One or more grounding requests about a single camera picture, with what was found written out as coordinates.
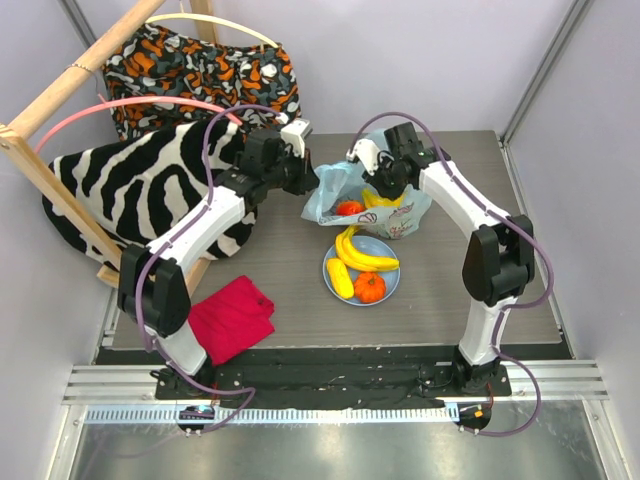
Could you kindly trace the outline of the light blue printed plastic bag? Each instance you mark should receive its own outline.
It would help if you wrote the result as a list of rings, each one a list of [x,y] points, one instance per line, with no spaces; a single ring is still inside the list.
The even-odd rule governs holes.
[[[314,169],[319,178],[316,188],[303,207],[301,218],[321,227],[357,226],[385,239],[401,239],[418,230],[422,217],[432,205],[432,198],[409,185],[398,199],[343,216],[337,213],[346,201],[364,201],[363,194],[377,195],[377,190],[362,178],[364,167],[347,160],[322,164]]]

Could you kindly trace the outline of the red fake tomato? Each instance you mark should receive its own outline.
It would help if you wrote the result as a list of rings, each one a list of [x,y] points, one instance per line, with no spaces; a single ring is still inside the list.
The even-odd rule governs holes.
[[[355,200],[349,200],[339,203],[335,207],[335,214],[337,216],[352,216],[359,215],[366,210],[363,203]]]

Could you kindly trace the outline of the yellow fake banana bunch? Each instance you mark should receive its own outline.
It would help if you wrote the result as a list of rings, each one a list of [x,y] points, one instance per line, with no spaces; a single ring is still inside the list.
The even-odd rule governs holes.
[[[347,227],[334,242],[336,254],[346,266],[360,272],[386,272],[397,270],[400,266],[396,258],[373,256],[358,250],[353,244],[357,226]]]

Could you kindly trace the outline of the yellow fake lemon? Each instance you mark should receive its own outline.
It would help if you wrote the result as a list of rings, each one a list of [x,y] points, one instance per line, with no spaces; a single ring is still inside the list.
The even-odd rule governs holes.
[[[327,260],[326,270],[335,293],[345,300],[353,298],[354,285],[345,263],[339,258],[330,258]]]

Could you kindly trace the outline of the orange fake pumpkin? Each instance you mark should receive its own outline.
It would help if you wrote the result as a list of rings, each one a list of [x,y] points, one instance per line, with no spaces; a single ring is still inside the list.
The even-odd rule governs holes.
[[[373,304],[386,295],[386,282],[375,272],[362,272],[354,282],[355,297],[363,304]]]

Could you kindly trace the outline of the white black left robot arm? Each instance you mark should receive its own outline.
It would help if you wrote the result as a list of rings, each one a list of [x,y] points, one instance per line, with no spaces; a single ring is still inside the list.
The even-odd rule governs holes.
[[[205,349],[196,340],[186,275],[207,249],[262,202],[272,189],[303,195],[319,185],[305,140],[303,119],[275,129],[257,129],[234,165],[216,176],[213,189],[175,227],[144,247],[122,255],[118,308],[137,321],[143,339],[180,372],[179,388],[190,398],[205,397],[212,373],[202,366]]]

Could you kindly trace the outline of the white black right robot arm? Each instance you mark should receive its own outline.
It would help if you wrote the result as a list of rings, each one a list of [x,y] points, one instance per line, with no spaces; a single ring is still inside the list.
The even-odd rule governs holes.
[[[431,197],[467,240],[462,281],[471,298],[466,328],[454,351],[451,380],[457,391],[472,395],[483,389],[500,367],[498,349],[508,316],[535,276],[533,225],[497,208],[464,178],[441,148],[427,148],[412,123],[354,143],[350,159],[364,168],[363,177],[388,199],[412,186]]]

